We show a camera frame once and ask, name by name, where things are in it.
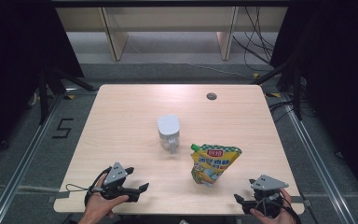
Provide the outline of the person's left hand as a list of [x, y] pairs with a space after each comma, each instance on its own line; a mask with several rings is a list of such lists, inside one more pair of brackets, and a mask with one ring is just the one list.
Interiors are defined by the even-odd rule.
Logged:
[[112, 200], [106, 200], [100, 193], [93, 193], [89, 197], [84, 213], [114, 214], [113, 208], [126, 202], [128, 195], [121, 195]]

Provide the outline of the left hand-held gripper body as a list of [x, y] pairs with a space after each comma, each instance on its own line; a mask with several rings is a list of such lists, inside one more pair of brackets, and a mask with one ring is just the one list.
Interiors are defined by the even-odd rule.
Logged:
[[112, 200], [121, 195], [128, 195], [127, 190], [123, 187], [128, 176], [126, 175], [125, 169], [126, 168], [119, 162], [116, 162], [108, 171], [101, 184], [101, 188], [103, 189], [101, 195], [106, 200]]

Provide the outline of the black metal stand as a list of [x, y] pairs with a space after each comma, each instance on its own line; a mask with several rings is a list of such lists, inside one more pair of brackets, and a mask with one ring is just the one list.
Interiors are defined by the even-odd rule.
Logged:
[[66, 88], [62, 84], [62, 79], [69, 80], [70, 82], [76, 84], [78, 87], [87, 91], [96, 91], [96, 88], [90, 84], [78, 79], [77, 77], [69, 75], [62, 69], [56, 67], [45, 67], [39, 75], [38, 80], [41, 107], [41, 124], [45, 122], [49, 114], [47, 88], [50, 88], [55, 95], [63, 95], [66, 92]]
[[290, 88], [293, 89], [293, 107], [296, 117], [302, 120], [300, 113], [300, 96], [301, 96], [301, 74], [298, 67], [287, 60], [285, 63], [277, 66], [272, 71], [269, 71], [261, 78], [257, 78], [253, 84], [260, 85], [267, 80], [281, 74], [281, 77], [276, 85], [277, 89], [282, 92], [288, 91]]

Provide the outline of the black curtain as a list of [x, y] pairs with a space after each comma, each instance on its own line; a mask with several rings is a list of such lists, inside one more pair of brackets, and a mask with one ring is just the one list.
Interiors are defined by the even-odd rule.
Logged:
[[83, 72], [51, 0], [0, 0], [0, 145], [50, 69]]
[[271, 64], [305, 41], [296, 67], [338, 151], [358, 180], [358, 0], [290, 0]]

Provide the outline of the grey table corner bracket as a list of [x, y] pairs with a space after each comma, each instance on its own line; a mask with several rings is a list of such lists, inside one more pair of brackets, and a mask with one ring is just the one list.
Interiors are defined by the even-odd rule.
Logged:
[[57, 199], [69, 198], [69, 191], [57, 192], [54, 195], [48, 196], [48, 203], [54, 203]]
[[292, 203], [303, 203], [305, 206], [311, 206], [311, 202], [301, 196], [293, 196]]

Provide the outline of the yellow-green snack pouch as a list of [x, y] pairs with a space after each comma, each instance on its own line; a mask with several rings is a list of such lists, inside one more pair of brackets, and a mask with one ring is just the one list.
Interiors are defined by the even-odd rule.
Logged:
[[192, 144], [192, 177], [197, 184], [211, 186], [241, 155], [238, 147]]

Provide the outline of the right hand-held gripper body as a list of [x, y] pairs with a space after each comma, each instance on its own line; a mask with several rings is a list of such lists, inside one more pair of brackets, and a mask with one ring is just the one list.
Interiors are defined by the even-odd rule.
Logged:
[[288, 187], [286, 182], [268, 175], [261, 175], [254, 184], [251, 184], [257, 202], [255, 209], [266, 217], [276, 217], [279, 215], [283, 203], [280, 189]]

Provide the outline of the aluminium floor rail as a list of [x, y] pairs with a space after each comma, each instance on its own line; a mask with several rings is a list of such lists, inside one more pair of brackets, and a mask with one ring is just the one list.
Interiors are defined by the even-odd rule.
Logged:
[[32, 163], [32, 160], [34, 159], [34, 155], [37, 152], [38, 147], [40, 146], [42, 139], [46, 135], [48, 126], [52, 120], [52, 117], [59, 105], [59, 103], [62, 101], [61, 95], [56, 95], [52, 101], [51, 104], [48, 106], [48, 115], [47, 117], [42, 121], [41, 124], [38, 125], [35, 134], [29, 144], [29, 146], [26, 148], [23, 156], [21, 157], [20, 162], [18, 163], [16, 169], [14, 170], [14, 173], [6, 186], [4, 187], [1, 196], [0, 196], [0, 224], [5, 217], [8, 208], [10, 207], [16, 192], [19, 188], [19, 185], [21, 181], [23, 180], [23, 177], [25, 176], [26, 172], [29, 169], [30, 164]]
[[346, 202], [344, 196], [341, 194], [336, 182], [329, 173], [323, 159], [321, 158], [317, 147], [314, 145], [313, 141], [310, 138], [310, 135], [301, 120], [299, 120], [295, 113], [295, 108], [289, 104], [286, 106], [286, 111], [288, 116], [295, 127], [296, 133], [299, 136], [310, 161], [321, 180], [324, 190], [333, 205], [338, 218], [342, 224], [358, 224], [354, 214], [349, 208], [348, 203]]

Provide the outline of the clear jar with grey lid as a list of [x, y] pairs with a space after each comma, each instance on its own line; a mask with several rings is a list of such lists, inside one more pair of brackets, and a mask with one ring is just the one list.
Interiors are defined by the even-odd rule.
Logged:
[[158, 135], [160, 144], [172, 154], [180, 144], [180, 122], [176, 115], [165, 115], [158, 119]]

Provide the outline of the person's right hand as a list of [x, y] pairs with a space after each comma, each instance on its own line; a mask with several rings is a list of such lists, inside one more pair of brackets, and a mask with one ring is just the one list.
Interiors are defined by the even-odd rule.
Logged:
[[301, 220], [293, 216], [293, 211], [290, 210], [292, 202], [291, 196], [285, 189], [280, 189], [280, 193], [283, 197], [283, 203], [279, 215], [274, 218], [266, 217], [254, 208], [250, 209], [250, 213], [258, 219], [261, 224], [301, 224]]

